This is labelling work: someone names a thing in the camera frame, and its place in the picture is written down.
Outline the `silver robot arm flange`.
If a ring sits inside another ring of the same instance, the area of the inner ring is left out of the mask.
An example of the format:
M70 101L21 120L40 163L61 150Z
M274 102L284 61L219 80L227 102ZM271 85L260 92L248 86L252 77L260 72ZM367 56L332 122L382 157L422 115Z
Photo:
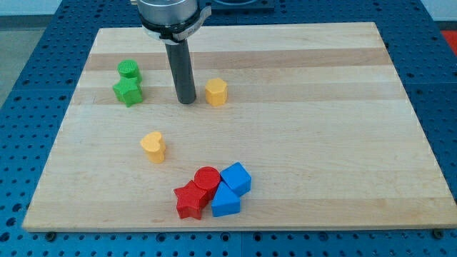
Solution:
M145 33L168 45L185 42L212 13L199 0L137 0L136 6Z

